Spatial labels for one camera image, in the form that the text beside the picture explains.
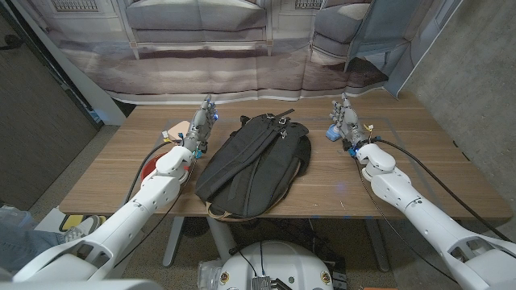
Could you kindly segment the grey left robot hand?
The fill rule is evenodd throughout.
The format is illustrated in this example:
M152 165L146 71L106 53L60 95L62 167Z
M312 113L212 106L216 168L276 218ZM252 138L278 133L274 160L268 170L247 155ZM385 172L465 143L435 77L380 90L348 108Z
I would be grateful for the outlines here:
M183 138L182 146L191 151L200 151L202 154L206 154L208 138L217 119L216 105L211 101L211 95L207 94L193 116L186 136Z

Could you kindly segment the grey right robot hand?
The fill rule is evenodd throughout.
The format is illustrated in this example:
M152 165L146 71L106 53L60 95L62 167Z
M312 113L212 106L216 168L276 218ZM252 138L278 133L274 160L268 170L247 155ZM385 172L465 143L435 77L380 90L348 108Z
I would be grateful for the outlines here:
M358 151L363 145L370 142L371 129L365 126L352 108L352 104L346 93L341 95L342 101L333 101L333 110L330 119L333 122L326 132L326 137L335 142L343 140L343 149Z

